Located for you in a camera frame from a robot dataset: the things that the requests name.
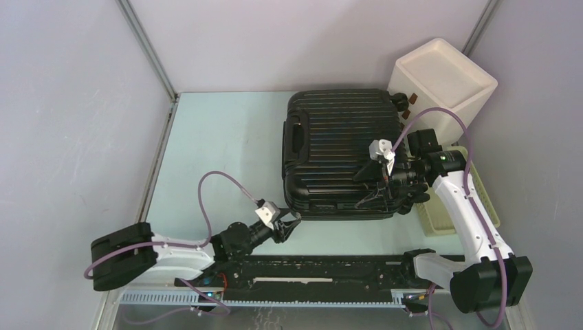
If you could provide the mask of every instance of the gray wall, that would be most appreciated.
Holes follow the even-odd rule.
[[[386,88],[435,37],[461,49],[487,0],[132,1],[178,91]]]
[[[0,3],[0,329],[88,329],[169,101],[115,1]]]
[[[498,89],[470,126],[539,329],[581,329],[583,2],[504,1],[472,59]]]

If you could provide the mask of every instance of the black suitcase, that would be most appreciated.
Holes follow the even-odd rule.
[[[406,96],[380,89],[304,91],[291,97],[283,127],[282,178],[285,201],[305,220],[385,219],[407,213],[405,199],[382,198],[357,206],[376,191],[376,182],[355,182],[370,162],[373,140],[395,142],[401,134],[399,110]],[[396,166],[406,162],[403,144]]]

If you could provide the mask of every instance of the yellow plastic basket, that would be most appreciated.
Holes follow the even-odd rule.
[[[458,150],[463,154],[464,157],[468,157],[468,151],[462,146],[451,146],[445,149]],[[474,178],[474,186],[476,187],[478,197],[480,197],[482,204],[484,204],[484,208],[492,220],[494,227],[500,226],[500,219],[498,218],[498,215],[492,206],[492,202],[488,197],[488,193],[486,192],[486,189],[482,184],[482,180],[478,175],[478,171],[473,164],[470,167],[470,173]],[[429,188],[427,193],[431,197],[428,202],[415,204],[417,207],[417,212],[419,213],[419,218],[421,219],[421,226],[423,227],[425,236],[432,237],[455,234],[456,231],[454,224],[440,198],[435,194],[433,188]]]

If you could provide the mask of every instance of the white table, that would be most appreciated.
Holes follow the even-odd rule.
[[[200,177],[213,170],[238,179],[256,198],[286,207],[281,144],[294,92],[183,93],[146,220],[154,232],[204,239],[197,202]],[[226,178],[207,178],[203,200],[214,233],[235,221],[257,221],[255,205]],[[431,248],[463,254],[457,235],[425,237],[417,211],[374,221],[303,221],[284,244],[269,240],[254,254],[402,254]]]

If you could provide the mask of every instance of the white box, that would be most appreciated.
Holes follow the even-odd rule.
[[[468,126],[486,100],[498,86],[498,81],[442,38],[436,38],[399,58],[390,76],[389,93],[405,93],[409,104],[408,123],[419,112],[442,107],[456,113]],[[459,124],[448,114],[430,112],[421,117],[412,131],[434,129],[442,145],[456,142],[462,135]]]

